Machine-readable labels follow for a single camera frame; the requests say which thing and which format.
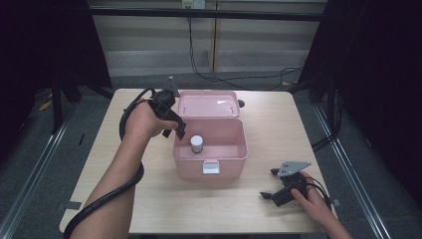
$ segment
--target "wall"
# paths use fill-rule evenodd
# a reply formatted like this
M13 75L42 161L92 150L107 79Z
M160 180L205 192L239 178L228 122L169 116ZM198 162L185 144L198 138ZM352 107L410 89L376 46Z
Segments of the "wall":
M91 0L91 6L181 8L178 1ZM322 13L325 1L206 1L206 9ZM109 73L117 76L191 73L186 18L95 16ZM200 72L278 71L299 67L318 23L192 19Z

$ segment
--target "gray floor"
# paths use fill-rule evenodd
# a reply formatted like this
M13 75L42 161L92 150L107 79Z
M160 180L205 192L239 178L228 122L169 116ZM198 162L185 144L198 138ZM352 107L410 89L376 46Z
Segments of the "gray floor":
M274 75L271 73L225 73L218 74L221 78ZM299 72L284 77L289 83L297 79ZM162 82L168 76L146 76L130 78L113 78L114 89L162 87ZM193 74L174 75L179 89L227 89L242 90L225 82L209 82ZM231 81L243 88L259 91L268 90L279 84L280 78L248 79ZM284 91L289 86L281 84L276 91ZM73 192L85 160L94 143L97 132L109 104L109 100L98 96L88 89L81 89L82 100L75 105L65 104L65 113L75 109L69 119L66 132L56 148L51 162L45 171L40 184L30 198L28 206L13 238L61 238L59 223L63 216L60 205L66 203ZM44 150L53 125L52 108L39 112L38 107L44 101L49 90L38 94L36 105L20 132L16 146L9 155L9 160L0 169L0 220L4 220L14 204L20 189L25 185L29 175ZM324 136L322 127L317 120L314 106L310 103L308 92L294 94L298 110L301 114L310 142L315 142ZM403 187L389 173L377 152L366 145L365 136L358 125L344 114L339 136L353 167L363 182L363 185L373 201L374 206L382 216L391 238L422 238L422 213L417 209L412 199ZM316 159L325 179L327 189L333 199L338 199L338 218L355 238L376 238L364 211L344 172L338 163L330 145L316 153ZM161 235L159 238L211 238L210 236ZM323 234L302 236L253 235L251 238L325 238Z

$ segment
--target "small white bottle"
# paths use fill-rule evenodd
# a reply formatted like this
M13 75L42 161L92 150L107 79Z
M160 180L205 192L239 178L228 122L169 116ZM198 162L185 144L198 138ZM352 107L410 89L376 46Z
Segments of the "small white bottle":
M192 145L192 151L195 153L200 153L203 149L202 144L204 140L200 135L194 135L190 138L190 144Z

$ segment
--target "pink plastic box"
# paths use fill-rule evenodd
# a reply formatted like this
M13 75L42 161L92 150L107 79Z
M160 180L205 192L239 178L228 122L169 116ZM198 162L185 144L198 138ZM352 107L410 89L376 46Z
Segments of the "pink plastic box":
M180 93L178 114L186 122L186 135L174 140L177 171L185 179L234 179L248 156L236 94L230 91ZM200 135L202 150L192 150L191 138Z

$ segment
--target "box lid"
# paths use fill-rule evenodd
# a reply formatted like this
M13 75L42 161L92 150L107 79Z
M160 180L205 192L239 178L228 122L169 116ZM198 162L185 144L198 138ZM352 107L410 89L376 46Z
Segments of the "box lid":
M183 91L177 113L182 118L237 118L240 110L232 91Z

